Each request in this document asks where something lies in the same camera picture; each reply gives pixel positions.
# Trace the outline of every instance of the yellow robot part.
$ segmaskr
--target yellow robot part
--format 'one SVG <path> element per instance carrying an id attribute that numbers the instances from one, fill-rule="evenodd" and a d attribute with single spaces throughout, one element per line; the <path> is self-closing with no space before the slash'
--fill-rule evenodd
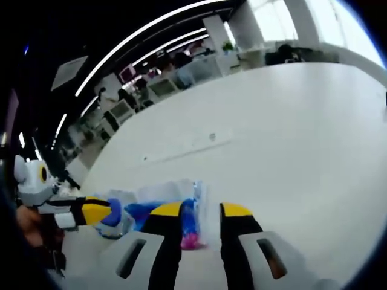
<path id="1" fill-rule="evenodd" d="M 229 202 L 222 202 L 224 209 L 224 216 L 252 216 L 252 212 L 239 204 L 231 204 Z"/>
<path id="2" fill-rule="evenodd" d="M 87 196 L 86 200 L 95 199 L 93 196 Z M 102 219 L 111 214 L 111 207 L 99 204 L 84 204 L 82 206 L 82 213 L 85 217 L 86 224 L 92 225 L 100 222 Z"/>
<path id="3" fill-rule="evenodd" d="M 180 212 L 180 206 L 183 202 L 171 202 L 170 204 L 164 204 L 152 210 L 151 214 L 157 216 L 178 216 Z"/>

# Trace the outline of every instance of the pink object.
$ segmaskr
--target pink object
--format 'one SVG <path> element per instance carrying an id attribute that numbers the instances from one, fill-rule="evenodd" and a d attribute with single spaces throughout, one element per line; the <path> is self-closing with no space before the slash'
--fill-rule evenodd
<path id="1" fill-rule="evenodd" d="M 199 235 L 188 234 L 181 240 L 181 249 L 183 250 L 195 250 L 201 248 L 203 245 L 199 243 Z"/>

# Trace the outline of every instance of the blue object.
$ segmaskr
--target blue object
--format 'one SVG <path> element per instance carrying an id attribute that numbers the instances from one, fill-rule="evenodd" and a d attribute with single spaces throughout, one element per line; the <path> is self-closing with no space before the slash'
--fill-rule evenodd
<path id="1" fill-rule="evenodd" d="M 181 204 L 181 230 L 183 232 L 183 237 L 187 236 L 188 234 L 198 234 L 198 225 L 195 219 L 195 202 L 196 198 L 189 198 L 184 200 Z M 135 220 L 135 226 L 133 230 L 140 231 L 151 211 L 166 203 L 167 202 L 154 201 L 142 204 L 129 204 L 125 206 L 124 210 L 129 213 Z"/>
<path id="2" fill-rule="evenodd" d="M 27 45 L 27 46 L 24 48 L 24 55 L 27 54 L 28 49 L 29 49 L 29 46 Z"/>
<path id="3" fill-rule="evenodd" d="M 151 211 L 159 206 L 165 204 L 165 202 L 154 201 L 154 202 L 146 202 L 142 204 L 129 204 L 125 206 L 123 209 L 129 213 L 132 218 L 135 220 L 135 225 L 133 230 L 140 231 L 144 226 L 144 223 Z"/>
<path id="4" fill-rule="evenodd" d="M 105 217 L 101 223 L 110 227 L 116 227 L 121 221 L 121 202 L 116 198 L 110 198 L 108 202 L 110 202 L 111 214 Z"/>
<path id="5" fill-rule="evenodd" d="M 181 211 L 181 226 L 183 237 L 188 234 L 197 234 L 197 223 L 194 213 L 194 199 L 189 198 L 182 203 L 183 210 Z"/>

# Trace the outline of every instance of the desk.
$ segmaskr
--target desk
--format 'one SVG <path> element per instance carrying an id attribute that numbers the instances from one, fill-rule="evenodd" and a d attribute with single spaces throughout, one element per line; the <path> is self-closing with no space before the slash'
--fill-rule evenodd
<path id="1" fill-rule="evenodd" d="M 210 204 L 245 205 L 263 229 L 304 255 L 309 270 L 344 285 L 386 226 L 385 101 L 379 82 L 333 63 L 268 66 L 216 79 L 123 124 L 82 191 L 202 179 Z M 180 154 L 211 132 L 224 142 Z M 67 251 L 77 251 L 80 240 L 86 237 L 66 240 Z M 98 243 L 87 240 L 95 252 Z M 76 262 L 68 262 L 70 271 Z M 225 285 L 215 250 L 183 252 L 176 289 Z"/>
<path id="2" fill-rule="evenodd" d="M 269 51 L 268 48 L 251 48 L 239 52 L 238 56 L 241 59 L 241 66 L 244 70 L 266 66 L 265 55 Z"/>

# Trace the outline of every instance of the black ceiling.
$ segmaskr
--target black ceiling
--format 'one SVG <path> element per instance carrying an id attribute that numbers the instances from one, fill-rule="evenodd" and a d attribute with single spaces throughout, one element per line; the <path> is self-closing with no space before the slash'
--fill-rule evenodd
<path id="1" fill-rule="evenodd" d="M 135 4 L 45 7 L 34 14 L 25 12 L 23 40 L 28 52 L 18 66 L 16 89 L 22 115 L 29 121 L 23 131 L 38 128 L 39 142 L 51 144 L 63 114 L 65 128 L 77 118 L 94 97 L 94 85 L 111 71 L 125 66 L 156 47 L 183 34 L 203 28 L 203 17 L 219 14 L 228 20 L 243 0 L 229 0 L 200 6 L 151 27 L 127 43 L 95 74 L 79 97 L 80 84 L 97 63 L 131 33 L 175 9 L 199 2 L 192 0 L 136 1 Z M 77 76 L 51 92 L 58 67 L 88 56 Z"/>

